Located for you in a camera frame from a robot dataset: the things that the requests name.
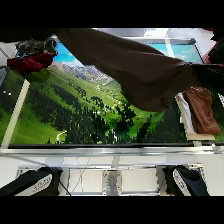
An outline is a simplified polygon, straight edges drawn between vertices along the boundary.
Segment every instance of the mountain landscape picture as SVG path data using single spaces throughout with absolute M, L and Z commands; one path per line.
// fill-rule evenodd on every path
M 11 144 L 130 144 L 187 142 L 173 100 L 163 112 L 129 104 L 119 83 L 94 66 L 84 66 L 63 44 L 47 69 L 31 83 Z M 10 70 L 0 87 L 0 142 L 24 78 Z

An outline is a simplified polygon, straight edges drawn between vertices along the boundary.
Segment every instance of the brown garment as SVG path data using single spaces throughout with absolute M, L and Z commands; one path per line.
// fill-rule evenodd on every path
M 95 65 L 117 80 L 125 97 L 142 110 L 164 110 L 177 93 L 200 86 L 190 63 L 145 44 L 87 28 L 56 34 L 83 64 Z
M 221 134 L 212 112 L 211 93 L 205 88 L 189 88 L 184 97 L 191 109 L 191 120 L 198 134 Z

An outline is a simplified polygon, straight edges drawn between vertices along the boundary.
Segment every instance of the brown cloth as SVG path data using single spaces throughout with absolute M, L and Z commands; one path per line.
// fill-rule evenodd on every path
M 142 110 L 164 110 L 177 93 L 200 86 L 191 63 L 145 44 L 88 28 L 56 34 L 83 64 L 95 65 L 117 80 L 127 100 Z
M 191 110 L 191 120 L 198 134 L 219 135 L 221 131 L 212 112 L 211 93 L 205 88 L 189 88 L 183 93 Z

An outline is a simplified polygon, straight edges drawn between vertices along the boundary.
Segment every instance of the gray cloth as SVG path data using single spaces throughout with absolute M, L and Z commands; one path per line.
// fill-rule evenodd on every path
M 191 63 L 150 46 L 88 28 L 61 29 L 57 36 L 83 64 L 117 80 L 129 102 L 142 110 L 164 110 L 176 94 L 200 86 Z

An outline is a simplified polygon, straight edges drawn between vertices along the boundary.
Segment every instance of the red cloth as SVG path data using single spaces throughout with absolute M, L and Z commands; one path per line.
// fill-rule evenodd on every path
M 12 58 L 8 59 L 7 65 L 11 69 L 18 70 L 18 72 L 26 76 L 31 72 L 39 72 L 43 68 L 47 68 L 53 62 L 53 54 L 43 53 L 29 58 Z

